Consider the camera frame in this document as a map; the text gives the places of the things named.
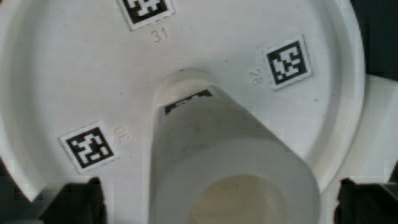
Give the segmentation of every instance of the printed number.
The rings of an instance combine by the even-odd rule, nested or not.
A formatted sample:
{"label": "printed number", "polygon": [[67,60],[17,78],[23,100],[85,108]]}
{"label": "printed number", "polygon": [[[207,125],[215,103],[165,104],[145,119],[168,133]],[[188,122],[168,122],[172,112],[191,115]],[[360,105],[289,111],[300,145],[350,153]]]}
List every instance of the printed number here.
{"label": "printed number", "polygon": [[165,39],[168,39],[168,33],[167,33],[167,30],[163,27],[159,30],[152,30],[151,35],[152,35],[154,43],[161,43],[165,41]]}
{"label": "printed number", "polygon": [[113,133],[119,142],[124,142],[131,138],[124,127],[115,128]]}
{"label": "printed number", "polygon": [[261,70],[255,69],[255,71],[248,72],[250,80],[252,80],[252,85],[259,86],[264,82],[264,78],[261,77]]}

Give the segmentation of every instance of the black and white square marker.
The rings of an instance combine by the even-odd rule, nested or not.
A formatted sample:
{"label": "black and white square marker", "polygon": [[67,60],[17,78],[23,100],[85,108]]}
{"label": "black and white square marker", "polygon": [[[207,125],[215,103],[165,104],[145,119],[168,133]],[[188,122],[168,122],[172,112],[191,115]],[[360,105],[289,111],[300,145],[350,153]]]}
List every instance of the black and white square marker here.
{"label": "black and white square marker", "polygon": [[96,169],[119,157],[101,123],[62,136],[60,142],[80,173]]}
{"label": "black and white square marker", "polygon": [[117,0],[131,30],[174,14],[170,0]]}
{"label": "black and white square marker", "polygon": [[312,74],[303,37],[263,51],[271,88],[280,89]]}

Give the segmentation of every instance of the white plate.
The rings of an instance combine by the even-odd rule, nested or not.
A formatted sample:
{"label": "white plate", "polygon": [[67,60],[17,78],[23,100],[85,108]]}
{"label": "white plate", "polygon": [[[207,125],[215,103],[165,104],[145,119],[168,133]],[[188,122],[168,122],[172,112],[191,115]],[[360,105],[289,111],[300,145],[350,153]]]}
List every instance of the white plate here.
{"label": "white plate", "polygon": [[[0,7],[3,162],[30,199],[49,183],[99,176],[117,223],[147,218],[154,93],[175,71],[209,74],[307,161],[321,189],[360,117],[362,46],[348,1],[172,3],[175,14],[133,32],[113,0],[5,0]],[[298,37],[312,73],[275,90],[263,52]],[[58,137],[97,121],[120,159],[83,176]]]}

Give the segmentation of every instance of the curved white surface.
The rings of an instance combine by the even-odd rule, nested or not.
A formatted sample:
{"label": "curved white surface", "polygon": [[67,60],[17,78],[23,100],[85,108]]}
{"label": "curved white surface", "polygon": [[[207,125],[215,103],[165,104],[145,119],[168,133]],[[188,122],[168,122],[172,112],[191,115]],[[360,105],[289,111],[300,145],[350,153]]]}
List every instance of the curved white surface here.
{"label": "curved white surface", "polygon": [[[175,15],[133,32],[113,1],[5,0],[0,7],[5,165],[16,164],[12,177],[21,187],[32,186],[23,188],[30,199],[48,183],[99,176],[117,223],[145,220],[158,106],[151,102],[161,80],[177,70],[197,69],[215,76],[223,91],[307,161],[321,189],[346,156],[364,92],[348,1],[222,1],[193,4],[174,0]],[[163,27],[168,39],[158,44],[151,32]],[[252,85],[247,73],[263,68],[261,50],[298,35],[314,74],[273,91],[268,83]],[[117,143],[120,160],[85,177],[58,137],[97,120],[110,132],[122,126],[131,138]]]}

